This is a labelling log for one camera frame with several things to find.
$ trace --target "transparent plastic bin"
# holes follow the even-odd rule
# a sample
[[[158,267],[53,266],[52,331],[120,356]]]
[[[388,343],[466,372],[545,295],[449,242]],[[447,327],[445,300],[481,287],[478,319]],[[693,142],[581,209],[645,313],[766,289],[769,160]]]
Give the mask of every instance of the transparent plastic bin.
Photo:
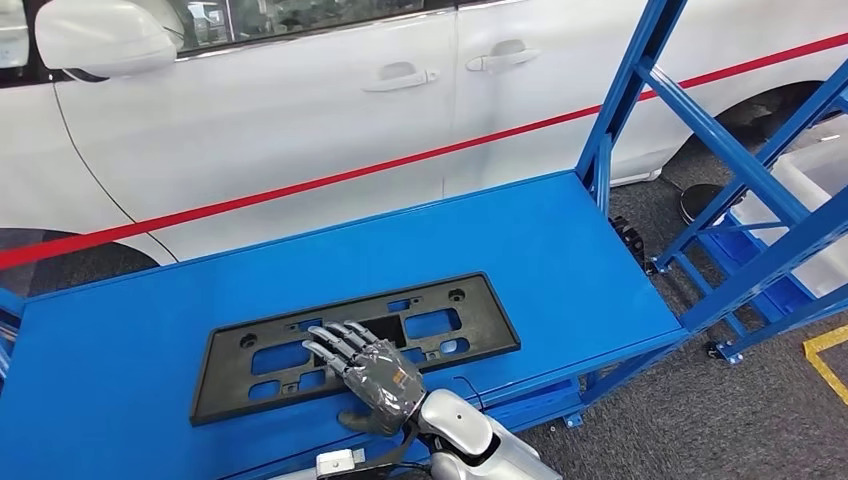
[[[772,175],[810,211],[819,208],[848,185],[848,135],[782,155],[775,163]],[[778,220],[753,192],[748,192],[730,212],[744,225]],[[786,231],[781,227],[750,233],[771,245]],[[792,273],[817,297],[848,283],[848,235],[811,257]]]

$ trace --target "blue cart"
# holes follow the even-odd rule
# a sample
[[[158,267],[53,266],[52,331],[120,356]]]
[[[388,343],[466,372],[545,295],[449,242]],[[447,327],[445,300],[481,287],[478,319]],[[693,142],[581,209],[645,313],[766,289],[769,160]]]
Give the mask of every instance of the blue cart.
[[[848,86],[848,64],[753,157],[655,65],[684,5],[648,2],[574,170],[54,294],[4,293],[2,309],[20,324],[0,328],[9,341],[0,348],[4,474],[269,478],[309,467],[325,451],[385,450],[391,439],[336,422],[338,411],[357,406],[349,393],[193,427],[207,336],[473,272],[488,276],[521,348],[430,372],[427,386],[457,392],[511,430],[557,417],[579,424],[585,408],[848,229],[848,190],[811,213],[766,170]],[[737,173],[719,206],[747,185],[793,227],[680,318],[607,219],[610,153],[646,83]],[[706,217],[716,212],[657,259],[660,270],[676,260],[697,275],[682,251],[705,230],[715,233]],[[846,294],[839,289],[748,338],[778,333]]]

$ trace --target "red stripe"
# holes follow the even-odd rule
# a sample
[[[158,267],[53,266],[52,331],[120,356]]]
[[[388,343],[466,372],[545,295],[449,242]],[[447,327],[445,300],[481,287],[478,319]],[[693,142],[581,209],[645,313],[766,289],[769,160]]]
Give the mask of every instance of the red stripe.
[[[817,42],[813,42],[807,45],[791,48],[789,50],[758,58],[756,60],[740,63],[739,65],[734,65],[732,67],[723,68],[715,72],[690,78],[681,82],[680,85],[683,88],[691,88],[846,44],[848,44],[848,33],[843,33],[841,35],[836,35],[834,37],[826,38],[824,40],[819,40]],[[647,100],[655,96],[656,93],[654,93],[653,91],[648,91],[642,93],[642,95],[640,95],[639,97],[639,100]],[[489,135],[484,135],[482,137],[465,140],[459,143],[454,143],[452,145],[446,145],[444,147],[435,148],[426,152],[416,153],[407,157],[401,157],[387,162],[357,168],[347,172],[337,173],[335,175],[330,175],[329,177],[309,180],[307,182],[289,185],[287,187],[279,188],[276,190],[258,193],[255,195],[249,195],[247,197],[237,198],[234,200],[228,200],[226,202],[215,203],[204,207],[198,207],[191,210],[186,210],[184,212],[165,215],[164,217],[144,220],[138,223],[130,223],[127,225],[121,225],[119,227],[107,228],[106,230],[100,230],[97,232],[72,237],[65,237],[57,240],[51,240],[49,242],[39,243],[36,245],[29,245],[26,247],[6,250],[0,252],[0,270],[9,267],[14,267],[17,265],[22,265],[25,263],[35,262],[45,258],[54,257],[56,255],[62,255],[65,253],[71,253],[86,248],[96,247],[98,245],[114,242],[116,240],[132,237],[134,235],[139,235],[142,233],[159,230],[166,227],[172,227],[174,225],[190,222],[199,218],[229,212],[238,208],[256,205],[258,203],[263,203],[269,200],[294,195],[296,193],[305,192],[307,190],[325,187],[327,185],[343,182],[345,180],[351,180],[353,178],[363,177],[372,173],[382,172],[384,170],[389,170],[403,165],[409,165],[411,163],[420,162],[428,158],[433,158],[447,153],[464,150],[466,148],[475,147],[484,143],[494,142],[503,138],[512,137],[514,135],[520,135],[522,133],[531,132],[540,128],[549,127],[551,125],[557,125],[559,123],[567,122],[569,120],[593,115],[598,113],[600,110],[601,106],[595,105],[593,107],[588,107],[582,110],[577,110],[575,112],[558,115],[556,117],[541,120],[539,122],[529,123],[527,125],[510,128],[508,130],[503,130]]]

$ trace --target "yellow floor marking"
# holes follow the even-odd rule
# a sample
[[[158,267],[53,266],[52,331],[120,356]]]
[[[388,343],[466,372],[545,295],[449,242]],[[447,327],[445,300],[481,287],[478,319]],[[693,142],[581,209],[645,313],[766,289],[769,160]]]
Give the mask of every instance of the yellow floor marking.
[[[839,380],[839,377],[833,373],[833,370],[819,356],[819,353],[824,350],[846,341],[848,341],[848,325],[807,340],[804,342],[804,354],[807,356],[807,360],[813,365],[813,368],[830,385],[830,388],[839,395],[839,398],[845,402],[845,405],[848,405],[848,387]]]

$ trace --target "gray carpet floor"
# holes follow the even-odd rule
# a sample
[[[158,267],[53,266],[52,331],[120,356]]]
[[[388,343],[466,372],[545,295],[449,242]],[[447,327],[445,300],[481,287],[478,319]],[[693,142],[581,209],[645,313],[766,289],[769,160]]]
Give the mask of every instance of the gray carpet floor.
[[[657,181],[614,189],[612,210],[657,253],[683,228],[681,189],[728,178],[691,142]],[[20,232],[5,234],[0,248],[25,240]],[[34,295],[150,266],[143,255],[110,245],[3,272],[0,283]],[[653,281],[678,313],[697,299],[676,272]],[[756,322],[750,312],[742,317]],[[704,353],[708,339],[728,338],[724,329],[711,329],[589,409],[582,427],[570,430],[557,420],[520,436],[567,479],[848,479],[848,406],[801,346],[846,323],[841,315],[790,332],[746,352],[737,366]],[[848,382],[848,344],[824,358]]]

